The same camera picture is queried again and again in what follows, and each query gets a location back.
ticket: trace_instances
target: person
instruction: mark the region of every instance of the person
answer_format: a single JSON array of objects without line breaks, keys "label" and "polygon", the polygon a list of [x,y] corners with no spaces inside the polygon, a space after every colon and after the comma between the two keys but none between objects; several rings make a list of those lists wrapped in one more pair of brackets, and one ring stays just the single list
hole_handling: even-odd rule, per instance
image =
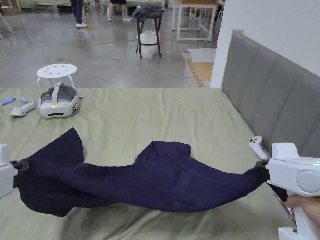
[{"label": "person", "polygon": [[76,28],[86,27],[86,24],[82,23],[82,11],[84,0],[70,0],[72,13],[76,18]]},{"label": "person", "polygon": [[113,21],[114,4],[119,4],[121,6],[123,21],[131,21],[132,20],[127,14],[127,7],[126,7],[127,1],[126,0],[110,0],[109,14],[108,14],[108,21],[109,22]]},{"label": "person", "polygon": [[284,203],[286,207],[291,208],[290,218],[295,222],[294,207],[302,207],[307,217],[314,222],[318,232],[320,233],[320,198],[318,197],[302,197],[299,195],[288,196]]}]

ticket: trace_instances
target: jeans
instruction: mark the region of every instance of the jeans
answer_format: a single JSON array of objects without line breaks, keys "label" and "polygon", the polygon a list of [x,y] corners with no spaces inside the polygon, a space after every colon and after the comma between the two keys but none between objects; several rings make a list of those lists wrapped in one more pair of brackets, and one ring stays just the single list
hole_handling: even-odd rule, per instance
[{"label": "jeans", "polygon": [[72,13],[76,18],[76,23],[82,24],[82,10],[84,0],[70,0]]}]

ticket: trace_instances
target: gray cloth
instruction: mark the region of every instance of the gray cloth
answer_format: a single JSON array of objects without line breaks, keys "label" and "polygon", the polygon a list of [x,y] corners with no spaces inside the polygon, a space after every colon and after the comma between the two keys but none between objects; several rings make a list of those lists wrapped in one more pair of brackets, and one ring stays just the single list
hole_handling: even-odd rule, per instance
[{"label": "gray cloth", "polygon": [[147,19],[149,13],[153,13],[156,16],[162,16],[163,10],[160,7],[156,7],[150,4],[142,6],[136,9],[132,16],[137,18],[139,22],[144,22]]}]

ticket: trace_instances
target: gray floor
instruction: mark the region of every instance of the gray floor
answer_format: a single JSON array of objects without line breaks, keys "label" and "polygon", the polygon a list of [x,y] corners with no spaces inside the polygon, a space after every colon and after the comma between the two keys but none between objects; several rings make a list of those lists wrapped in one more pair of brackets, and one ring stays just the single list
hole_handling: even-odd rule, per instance
[{"label": "gray floor", "polygon": [[[36,72],[54,63],[78,67],[77,87],[189,87],[184,79],[187,48],[213,48],[208,43],[176,42],[171,31],[172,11],[167,11],[161,26],[162,58],[138,58],[135,53],[136,22],[123,22],[118,16],[112,23],[102,10],[86,12],[85,22],[96,30],[77,30],[71,14],[59,14],[56,7],[45,7],[18,16],[6,16],[14,30],[10,34],[0,25],[0,88],[36,87]],[[183,25],[194,24],[185,17]],[[154,30],[147,20],[144,30]],[[198,32],[181,36],[195,37]],[[87,43],[109,43],[93,45]]]}]

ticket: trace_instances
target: wrinkled fabric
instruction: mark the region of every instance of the wrinkled fabric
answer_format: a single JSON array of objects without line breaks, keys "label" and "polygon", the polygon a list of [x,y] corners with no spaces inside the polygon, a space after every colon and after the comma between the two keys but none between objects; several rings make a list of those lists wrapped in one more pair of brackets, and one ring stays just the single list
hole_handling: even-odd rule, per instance
[{"label": "wrinkled fabric", "polygon": [[152,13],[156,16],[162,16],[163,9],[161,7],[153,6],[151,4],[144,5],[136,9],[132,16],[137,18],[139,22],[144,22],[147,19],[149,13]]},{"label": "wrinkled fabric", "polygon": [[132,165],[84,163],[81,139],[72,128],[22,160],[15,176],[21,200],[31,210],[63,217],[74,207],[127,203],[167,212],[196,212],[246,196],[264,179],[258,169],[226,173],[190,157],[180,142],[153,141]]}]

